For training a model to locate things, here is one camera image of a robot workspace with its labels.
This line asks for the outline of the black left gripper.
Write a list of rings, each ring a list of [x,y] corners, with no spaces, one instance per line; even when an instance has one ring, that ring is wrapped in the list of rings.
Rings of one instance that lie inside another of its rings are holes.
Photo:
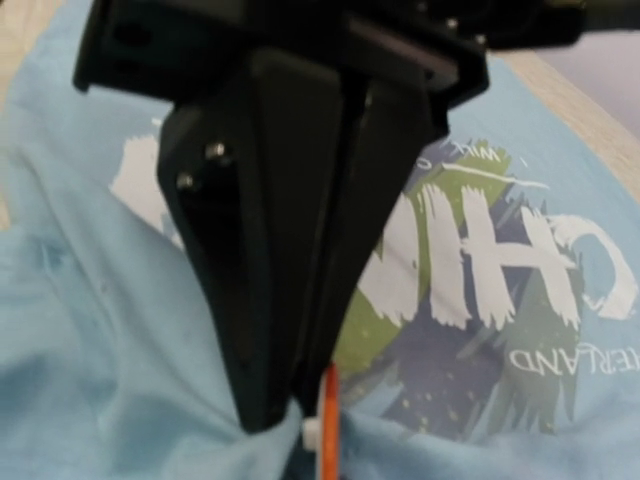
[[[581,1],[94,1],[72,81],[178,102],[274,48],[452,109],[488,88],[488,51],[566,46],[584,29]]]

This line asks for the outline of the light blue printed t-shirt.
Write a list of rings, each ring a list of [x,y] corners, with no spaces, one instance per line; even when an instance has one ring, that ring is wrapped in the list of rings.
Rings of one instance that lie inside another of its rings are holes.
[[[1,115],[1,475],[310,479],[301,413],[240,428],[155,178],[169,107],[71,83],[90,5],[29,35]],[[635,479],[639,206],[529,53],[425,148],[336,360],[345,479]]]

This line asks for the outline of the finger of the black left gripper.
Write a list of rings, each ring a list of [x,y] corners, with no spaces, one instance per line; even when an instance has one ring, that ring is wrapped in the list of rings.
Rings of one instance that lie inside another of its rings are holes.
[[[425,91],[370,81],[343,117],[301,397],[319,390],[351,296],[422,147],[446,125]]]
[[[248,432],[279,423],[291,396],[342,111],[335,70],[262,48],[161,130],[161,189]]]

